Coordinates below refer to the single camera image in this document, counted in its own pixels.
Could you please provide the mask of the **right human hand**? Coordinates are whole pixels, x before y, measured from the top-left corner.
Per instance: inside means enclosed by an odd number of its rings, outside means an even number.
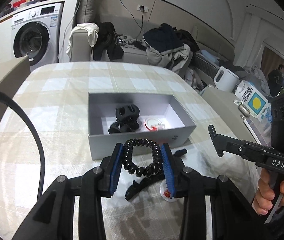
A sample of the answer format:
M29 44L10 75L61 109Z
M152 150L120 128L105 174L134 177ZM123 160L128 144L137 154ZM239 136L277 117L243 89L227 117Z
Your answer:
M272 201L275 198L275 192L269 186L270 174L262 168L260 172L260 179L258 180L258 190L256 191L252 207L258 215L266 215L273 207ZM284 181L280 183L279 191L283 198L279 207L284 206Z

